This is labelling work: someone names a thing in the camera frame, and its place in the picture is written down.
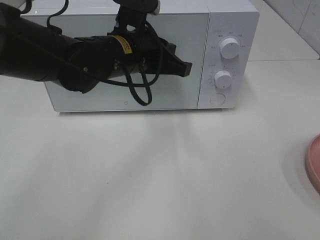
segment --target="warning label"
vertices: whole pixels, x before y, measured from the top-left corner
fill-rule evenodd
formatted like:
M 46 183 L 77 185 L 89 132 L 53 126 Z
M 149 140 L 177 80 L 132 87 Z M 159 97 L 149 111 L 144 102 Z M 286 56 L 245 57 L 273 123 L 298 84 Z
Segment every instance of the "warning label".
M 123 37 L 119 35 L 111 36 L 118 40 L 118 42 L 121 44 L 124 54 L 132 54 L 132 48 L 129 44 L 129 42 Z

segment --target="timer knob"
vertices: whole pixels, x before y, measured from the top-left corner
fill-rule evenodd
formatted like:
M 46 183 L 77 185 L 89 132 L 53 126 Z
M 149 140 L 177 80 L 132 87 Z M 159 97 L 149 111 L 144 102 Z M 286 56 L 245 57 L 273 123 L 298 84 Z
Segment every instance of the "timer knob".
M 234 59 L 240 53 L 240 41 L 235 37 L 228 37 L 220 43 L 220 53 L 225 59 Z
M 214 75 L 214 83 L 218 89 L 227 89 L 232 84 L 232 76 L 228 71 L 219 71 Z

